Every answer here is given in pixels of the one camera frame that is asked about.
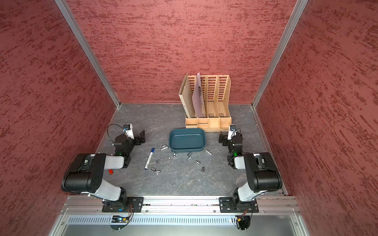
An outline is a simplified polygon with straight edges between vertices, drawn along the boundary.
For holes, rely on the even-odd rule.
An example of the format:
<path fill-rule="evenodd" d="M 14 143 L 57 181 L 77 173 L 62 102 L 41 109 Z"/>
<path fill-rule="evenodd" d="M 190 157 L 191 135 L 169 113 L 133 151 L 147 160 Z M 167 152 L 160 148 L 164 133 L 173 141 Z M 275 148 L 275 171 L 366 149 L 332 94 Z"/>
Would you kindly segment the pale pink paper sheet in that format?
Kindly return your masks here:
<path fill-rule="evenodd" d="M 192 102 L 197 118 L 203 118 L 205 115 L 204 100 L 201 86 L 201 76 L 197 73 L 195 87 L 192 96 Z"/>

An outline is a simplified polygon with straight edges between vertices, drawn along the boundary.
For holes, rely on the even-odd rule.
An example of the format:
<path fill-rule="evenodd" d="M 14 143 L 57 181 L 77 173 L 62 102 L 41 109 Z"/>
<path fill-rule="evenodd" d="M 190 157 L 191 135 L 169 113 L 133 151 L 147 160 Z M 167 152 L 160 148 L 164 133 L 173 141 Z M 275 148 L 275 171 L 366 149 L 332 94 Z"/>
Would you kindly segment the corner aluminium post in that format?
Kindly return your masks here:
<path fill-rule="evenodd" d="M 120 99 L 118 98 L 116 92 L 114 91 L 112 85 L 110 84 L 108 78 L 105 75 L 104 70 L 102 69 L 99 61 L 97 60 L 93 50 L 91 49 L 87 39 L 85 38 L 78 22 L 76 21 L 67 1 L 64 0 L 55 0 L 56 5 L 58 6 L 60 12 L 62 13 L 64 19 L 66 20 L 67 24 L 69 25 L 71 31 L 73 32 L 74 36 L 76 37 L 77 41 L 79 42 L 81 48 L 83 49 L 84 53 L 86 54 L 88 60 L 90 61 L 92 67 L 94 68 L 96 74 L 100 78 L 102 84 L 104 85 L 107 93 L 111 97 L 112 101 L 114 102 L 117 109 L 119 109 L 122 105 Z"/>
<path fill-rule="evenodd" d="M 292 11 L 292 14 L 288 20 L 288 23 L 284 29 L 284 32 L 281 36 L 281 39 L 279 41 L 279 44 L 275 50 L 275 53 L 273 55 L 273 58 L 271 60 L 271 63 L 268 66 L 267 72 L 262 80 L 262 83 L 257 91 L 257 94 L 252 102 L 252 108 L 254 110 L 257 109 L 258 103 L 260 99 L 262 98 L 262 95 L 275 71 L 276 66 L 278 65 L 280 58 L 298 24 L 298 21 L 308 3 L 308 0 L 298 0 L 295 4 L 295 7 Z"/>

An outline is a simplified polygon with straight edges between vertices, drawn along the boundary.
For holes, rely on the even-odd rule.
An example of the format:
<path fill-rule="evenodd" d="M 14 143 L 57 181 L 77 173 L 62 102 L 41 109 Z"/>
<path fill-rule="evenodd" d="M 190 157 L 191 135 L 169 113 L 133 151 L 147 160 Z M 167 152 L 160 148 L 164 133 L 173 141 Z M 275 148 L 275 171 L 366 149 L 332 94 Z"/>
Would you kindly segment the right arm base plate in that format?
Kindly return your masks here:
<path fill-rule="evenodd" d="M 259 213 L 256 200 L 242 202 L 232 197 L 220 197 L 219 206 L 221 213 Z"/>

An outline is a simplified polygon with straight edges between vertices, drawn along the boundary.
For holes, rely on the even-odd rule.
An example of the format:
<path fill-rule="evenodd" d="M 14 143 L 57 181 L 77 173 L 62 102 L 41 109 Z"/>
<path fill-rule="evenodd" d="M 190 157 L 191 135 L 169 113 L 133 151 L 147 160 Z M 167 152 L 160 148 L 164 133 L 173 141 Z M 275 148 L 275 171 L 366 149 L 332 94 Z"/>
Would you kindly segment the teal plastic storage box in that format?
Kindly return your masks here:
<path fill-rule="evenodd" d="M 169 135 L 169 147 L 173 152 L 200 152 L 206 147 L 205 132 L 201 128 L 178 128 Z"/>

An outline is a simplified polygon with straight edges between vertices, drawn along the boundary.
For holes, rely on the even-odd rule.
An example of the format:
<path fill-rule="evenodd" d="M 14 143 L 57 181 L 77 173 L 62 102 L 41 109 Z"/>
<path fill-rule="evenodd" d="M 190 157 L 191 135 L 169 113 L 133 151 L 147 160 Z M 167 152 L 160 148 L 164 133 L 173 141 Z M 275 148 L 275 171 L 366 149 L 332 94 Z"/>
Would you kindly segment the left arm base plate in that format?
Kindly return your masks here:
<path fill-rule="evenodd" d="M 103 201 L 102 212 L 104 213 L 140 213 L 144 202 L 144 197 L 128 197 L 126 202 Z"/>

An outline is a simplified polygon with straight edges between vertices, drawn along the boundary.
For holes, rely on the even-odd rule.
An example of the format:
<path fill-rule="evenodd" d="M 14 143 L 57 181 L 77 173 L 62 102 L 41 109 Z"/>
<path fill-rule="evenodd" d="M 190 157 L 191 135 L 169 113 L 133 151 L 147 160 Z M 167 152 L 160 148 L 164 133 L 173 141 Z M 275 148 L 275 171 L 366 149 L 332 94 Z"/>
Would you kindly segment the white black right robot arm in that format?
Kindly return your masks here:
<path fill-rule="evenodd" d="M 235 189 L 228 203 L 220 201 L 221 210 L 251 212 L 258 196 L 282 188 L 282 177 L 270 153 L 243 151 L 242 134 L 234 131 L 231 135 L 221 132 L 219 143 L 228 147 L 228 165 L 233 169 L 245 170 L 247 178 L 243 186 Z"/>

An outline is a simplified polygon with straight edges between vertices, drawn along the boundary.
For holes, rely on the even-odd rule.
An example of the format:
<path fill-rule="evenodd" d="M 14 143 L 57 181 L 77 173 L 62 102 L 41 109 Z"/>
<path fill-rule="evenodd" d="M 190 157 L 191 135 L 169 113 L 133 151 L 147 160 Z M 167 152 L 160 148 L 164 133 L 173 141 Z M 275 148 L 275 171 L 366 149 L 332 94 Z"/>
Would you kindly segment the blue white marker pen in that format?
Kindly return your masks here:
<path fill-rule="evenodd" d="M 151 149 L 151 152 L 150 152 L 150 154 L 149 154 L 149 156 L 148 156 L 148 159 L 147 159 L 147 161 L 146 161 L 146 164 L 145 164 L 144 170 L 148 170 L 148 168 L 149 168 L 149 164 L 150 164 L 150 162 L 151 162 L 151 159 L 152 159 L 152 156 L 153 156 L 154 152 L 155 152 L 155 148 L 152 148 L 152 149 Z"/>

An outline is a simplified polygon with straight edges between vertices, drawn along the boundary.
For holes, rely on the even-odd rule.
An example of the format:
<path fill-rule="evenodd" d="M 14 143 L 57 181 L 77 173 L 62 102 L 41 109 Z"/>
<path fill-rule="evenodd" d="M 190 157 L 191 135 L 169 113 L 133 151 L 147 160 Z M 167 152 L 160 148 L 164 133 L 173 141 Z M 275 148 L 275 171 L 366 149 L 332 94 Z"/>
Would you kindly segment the wooden file organizer rack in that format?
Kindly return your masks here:
<path fill-rule="evenodd" d="M 229 75 L 185 75 L 179 97 L 186 113 L 186 128 L 205 132 L 226 132 L 232 124 L 229 112 L 231 79 Z M 195 113 L 194 96 L 203 97 L 202 115 Z"/>

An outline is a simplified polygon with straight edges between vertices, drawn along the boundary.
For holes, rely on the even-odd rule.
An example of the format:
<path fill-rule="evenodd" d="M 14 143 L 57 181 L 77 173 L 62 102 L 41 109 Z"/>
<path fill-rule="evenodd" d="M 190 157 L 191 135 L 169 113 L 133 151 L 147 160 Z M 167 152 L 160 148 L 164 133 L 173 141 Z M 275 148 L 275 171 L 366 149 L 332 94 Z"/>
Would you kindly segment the right corner aluminium post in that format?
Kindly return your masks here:
<path fill-rule="evenodd" d="M 280 58 L 298 24 L 298 21 L 308 3 L 308 0 L 298 0 L 295 4 L 295 7 L 292 11 L 292 14 L 288 20 L 288 23 L 284 29 L 284 32 L 281 36 L 281 39 L 279 41 L 279 44 L 275 50 L 275 53 L 273 55 L 273 58 L 271 60 L 271 63 L 268 66 L 267 72 L 262 80 L 262 83 L 257 91 L 257 94 L 252 102 L 252 108 L 254 110 L 257 109 L 258 103 L 260 99 L 262 98 L 262 95 L 275 71 L 276 66 L 278 65 Z"/>

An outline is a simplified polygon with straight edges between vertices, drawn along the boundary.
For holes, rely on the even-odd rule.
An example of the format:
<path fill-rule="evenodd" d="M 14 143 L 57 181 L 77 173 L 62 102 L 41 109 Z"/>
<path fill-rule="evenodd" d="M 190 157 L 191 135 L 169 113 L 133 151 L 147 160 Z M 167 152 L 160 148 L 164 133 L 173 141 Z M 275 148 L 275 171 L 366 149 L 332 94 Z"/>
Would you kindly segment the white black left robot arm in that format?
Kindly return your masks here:
<path fill-rule="evenodd" d="M 104 209 L 124 211 L 130 203 L 124 188 L 114 186 L 103 179 L 105 170 L 126 169 L 131 161 L 135 146 L 146 142 L 145 131 L 131 137 L 131 130 L 116 137 L 113 145 L 115 154 L 78 154 L 66 170 L 61 189 L 72 194 L 89 194 L 103 200 Z"/>

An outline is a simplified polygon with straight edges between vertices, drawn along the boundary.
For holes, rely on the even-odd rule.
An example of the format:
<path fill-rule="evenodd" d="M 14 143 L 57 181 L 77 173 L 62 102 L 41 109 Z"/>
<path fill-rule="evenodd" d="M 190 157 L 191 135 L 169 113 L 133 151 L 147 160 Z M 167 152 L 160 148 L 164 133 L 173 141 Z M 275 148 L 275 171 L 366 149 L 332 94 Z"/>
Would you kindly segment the left corner aluminium post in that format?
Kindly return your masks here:
<path fill-rule="evenodd" d="M 84 53 L 86 54 L 88 60 L 90 61 L 92 67 L 94 68 L 96 74 L 100 78 L 102 84 L 104 85 L 107 93 L 111 97 L 112 101 L 114 102 L 117 109 L 119 109 L 122 105 L 120 99 L 118 98 L 116 92 L 114 91 L 112 85 L 110 84 L 108 78 L 105 75 L 104 70 L 102 69 L 99 61 L 97 60 L 93 50 L 91 49 L 87 39 L 85 38 L 78 22 L 76 21 L 67 1 L 64 0 L 55 0 L 56 5 L 58 6 L 60 12 L 62 13 L 64 19 L 66 20 L 67 24 L 69 25 L 71 31 L 73 32 L 74 36 L 76 37 L 77 41 L 79 42 L 81 48 L 83 49 Z"/>

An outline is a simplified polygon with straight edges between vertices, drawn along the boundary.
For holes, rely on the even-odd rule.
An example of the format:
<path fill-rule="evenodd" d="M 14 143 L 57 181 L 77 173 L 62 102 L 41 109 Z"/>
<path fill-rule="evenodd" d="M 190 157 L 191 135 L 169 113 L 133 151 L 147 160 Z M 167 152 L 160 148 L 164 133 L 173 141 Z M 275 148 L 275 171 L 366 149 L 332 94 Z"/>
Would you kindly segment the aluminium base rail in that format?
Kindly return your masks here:
<path fill-rule="evenodd" d="M 301 215 L 301 209 L 294 196 L 261 195 L 248 210 L 237 210 L 231 201 L 220 196 L 144 196 L 134 200 L 135 210 L 103 212 L 100 199 L 87 196 L 69 196 L 60 214 L 66 215 Z"/>

